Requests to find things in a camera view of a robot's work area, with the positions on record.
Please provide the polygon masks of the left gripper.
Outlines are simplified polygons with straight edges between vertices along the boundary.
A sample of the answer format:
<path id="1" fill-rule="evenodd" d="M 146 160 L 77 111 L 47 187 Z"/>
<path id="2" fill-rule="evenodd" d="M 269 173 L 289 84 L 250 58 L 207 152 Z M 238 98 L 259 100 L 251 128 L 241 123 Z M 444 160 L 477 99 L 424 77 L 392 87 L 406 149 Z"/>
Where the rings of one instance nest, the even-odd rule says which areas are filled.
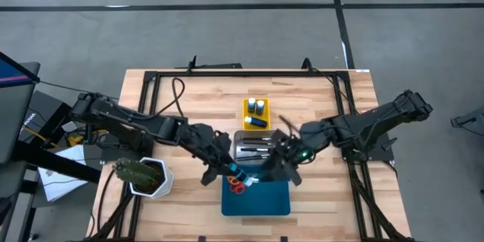
<path id="1" fill-rule="evenodd" d="M 200 180 L 204 186 L 216 180 L 219 175 L 218 167 L 237 168 L 229 154 L 230 144 L 227 133 L 215 133 L 207 124 L 184 124 L 184 149 L 208 166 Z"/>

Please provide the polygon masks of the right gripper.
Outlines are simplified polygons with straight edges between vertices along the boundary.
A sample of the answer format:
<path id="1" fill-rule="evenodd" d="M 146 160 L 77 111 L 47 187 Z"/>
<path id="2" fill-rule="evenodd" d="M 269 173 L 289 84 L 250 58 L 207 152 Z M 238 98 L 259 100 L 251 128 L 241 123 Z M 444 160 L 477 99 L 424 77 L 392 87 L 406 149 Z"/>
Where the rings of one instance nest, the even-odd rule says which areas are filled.
<path id="1" fill-rule="evenodd" d="M 323 121 L 304 123 L 299 129 L 299 135 L 286 134 L 277 129 L 271 136 L 274 154 L 261 165 L 259 180 L 280 181 L 281 157 L 287 162 L 312 162 L 316 154 L 328 147 L 333 139 L 334 127 Z M 285 173 L 295 186 L 302 183 L 297 169 L 297 164 L 285 163 Z"/>

